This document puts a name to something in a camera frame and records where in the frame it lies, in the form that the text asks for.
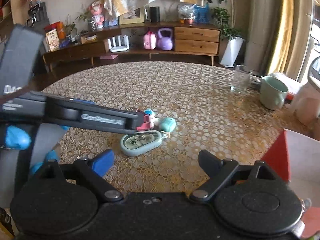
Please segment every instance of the kettlebell handle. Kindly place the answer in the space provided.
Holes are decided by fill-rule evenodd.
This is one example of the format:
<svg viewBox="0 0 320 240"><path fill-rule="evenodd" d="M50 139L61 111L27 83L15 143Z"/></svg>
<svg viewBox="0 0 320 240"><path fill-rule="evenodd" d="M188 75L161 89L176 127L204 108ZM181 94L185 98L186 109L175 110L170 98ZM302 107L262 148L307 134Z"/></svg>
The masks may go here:
<svg viewBox="0 0 320 240"><path fill-rule="evenodd" d="M161 29L159 29L158 30L158 36L162 39L163 38L163 36L161 35L161 32L162 31L169 31L171 34L170 34L170 39L172 38L172 36L173 36L173 31L172 31L172 29L170 29L170 28L161 28Z"/></svg>

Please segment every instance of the black cylindrical speaker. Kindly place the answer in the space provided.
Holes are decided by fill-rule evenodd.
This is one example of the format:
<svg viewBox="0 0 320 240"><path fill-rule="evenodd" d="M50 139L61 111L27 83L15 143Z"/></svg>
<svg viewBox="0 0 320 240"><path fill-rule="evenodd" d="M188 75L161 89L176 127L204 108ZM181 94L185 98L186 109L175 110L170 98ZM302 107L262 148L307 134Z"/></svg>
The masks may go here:
<svg viewBox="0 0 320 240"><path fill-rule="evenodd" d="M152 23L160 22L160 7L150 7L150 20Z"/></svg>

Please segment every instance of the white router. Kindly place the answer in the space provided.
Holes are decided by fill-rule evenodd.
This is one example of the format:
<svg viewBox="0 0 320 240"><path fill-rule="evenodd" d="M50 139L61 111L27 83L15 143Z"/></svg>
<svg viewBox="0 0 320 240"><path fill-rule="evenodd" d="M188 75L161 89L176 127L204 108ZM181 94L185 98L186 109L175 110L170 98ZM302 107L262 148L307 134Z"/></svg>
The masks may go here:
<svg viewBox="0 0 320 240"><path fill-rule="evenodd" d="M129 38L127 35L123 36L124 45L121 44L121 35L112 37L112 45L111 45L111 39L108 39L108 45L111 52L119 52L119 51L125 51L129 49Z"/></svg>

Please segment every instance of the pink bag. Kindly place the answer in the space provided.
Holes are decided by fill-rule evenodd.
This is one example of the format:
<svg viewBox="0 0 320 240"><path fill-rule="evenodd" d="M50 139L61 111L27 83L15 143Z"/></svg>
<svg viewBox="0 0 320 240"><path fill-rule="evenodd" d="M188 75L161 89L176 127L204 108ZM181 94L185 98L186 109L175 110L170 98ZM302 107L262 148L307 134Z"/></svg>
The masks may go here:
<svg viewBox="0 0 320 240"><path fill-rule="evenodd" d="M143 46L145 49L154 49L156 47L157 36L148 31L143 37Z"/></svg>

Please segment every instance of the dark wooden floor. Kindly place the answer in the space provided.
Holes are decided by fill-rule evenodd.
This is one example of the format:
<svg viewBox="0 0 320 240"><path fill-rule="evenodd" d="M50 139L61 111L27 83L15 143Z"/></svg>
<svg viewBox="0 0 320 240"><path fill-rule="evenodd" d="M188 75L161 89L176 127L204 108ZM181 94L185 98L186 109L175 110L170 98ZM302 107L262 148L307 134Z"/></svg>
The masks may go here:
<svg viewBox="0 0 320 240"><path fill-rule="evenodd" d="M152 59L149 59L149 55L120 55L114 60L100 60L94 59L94 65L91 65L90 59L83 59L72 62L59 63L52 72L35 76L30 81L30 87L33 91L41 91L44 88L50 86L56 81L77 73L82 70L90 69L93 67L111 65L115 63L125 62L137 62L137 61L174 61L174 62L190 62L196 64L211 65L211 57L199 56L199 55L176 55L176 54L153 54Z"/></svg>

